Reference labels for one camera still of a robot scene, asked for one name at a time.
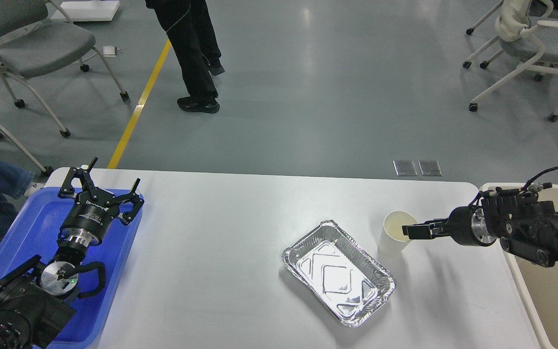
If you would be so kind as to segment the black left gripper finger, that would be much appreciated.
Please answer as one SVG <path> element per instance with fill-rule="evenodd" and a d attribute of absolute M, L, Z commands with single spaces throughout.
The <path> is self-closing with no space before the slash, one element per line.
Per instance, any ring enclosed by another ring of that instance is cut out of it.
<path fill-rule="evenodd" d="M 94 185 L 93 179 L 91 179 L 90 172 L 98 161 L 98 157 L 93 157 L 87 169 L 82 167 L 70 167 L 68 173 L 64 177 L 64 181 L 58 192 L 59 198 L 73 198 L 76 194 L 75 188 L 73 187 L 73 179 L 79 179 L 80 188 L 82 192 L 89 192 L 91 198 L 97 197 L 97 187 Z"/>
<path fill-rule="evenodd" d="M 124 226 L 129 225 L 133 220 L 135 220 L 145 203 L 144 199 L 142 199 L 137 193 L 137 188 L 140 183 L 141 179 L 138 177 L 128 193 L 113 198 L 113 207 L 118 209 L 117 219 L 121 221 Z M 132 204 L 132 208 L 129 211 L 122 211 L 120 206 L 128 203 Z"/>

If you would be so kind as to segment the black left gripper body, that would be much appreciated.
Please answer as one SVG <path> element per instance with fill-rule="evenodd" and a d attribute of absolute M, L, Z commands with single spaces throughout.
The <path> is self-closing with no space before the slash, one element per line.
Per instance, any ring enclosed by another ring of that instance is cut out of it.
<path fill-rule="evenodd" d="M 130 201 L 129 194 L 117 196 L 108 190 L 95 188 L 76 194 L 75 203 L 60 227 L 60 240 L 79 239 L 86 247 L 100 245 L 113 219 L 120 214 L 120 204 Z"/>

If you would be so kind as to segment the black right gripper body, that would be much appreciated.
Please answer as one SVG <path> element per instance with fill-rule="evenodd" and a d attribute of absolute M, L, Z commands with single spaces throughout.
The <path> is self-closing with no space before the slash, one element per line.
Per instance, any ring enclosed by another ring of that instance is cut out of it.
<path fill-rule="evenodd" d="M 489 247 L 497 238 L 489 233 L 482 208 L 457 207 L 443 225 L 443 234 L 459 245 Z"/>

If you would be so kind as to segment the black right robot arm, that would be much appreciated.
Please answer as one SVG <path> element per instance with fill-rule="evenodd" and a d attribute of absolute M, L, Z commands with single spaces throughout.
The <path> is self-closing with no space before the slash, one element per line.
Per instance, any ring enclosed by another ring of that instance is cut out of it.
<path fill-rule="evenodd" d="M 558 211 L 552 201 L 541 201 L 541 191 L 552 183 L 538 177 L 558 170 L 547 168 L 519 188 L 481 190 L 466 206 L 454 208 L 448 217 L 401 225 L 410 240 L 451 237 L 459 245 L 489 247 L 496 241 L 502 250 L 549 268 L 558 262 Z"/>

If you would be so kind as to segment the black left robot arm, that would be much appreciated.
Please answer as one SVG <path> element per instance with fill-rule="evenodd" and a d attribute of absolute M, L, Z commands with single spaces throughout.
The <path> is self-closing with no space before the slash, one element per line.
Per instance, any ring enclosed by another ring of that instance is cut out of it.
<path fill-rule="evenodd" d="M 145 200 L 139 178 L 97 186 L 95 163 L 36 192 L 2 241 L 0 349 L 82 349 L 104 325 Z"/>

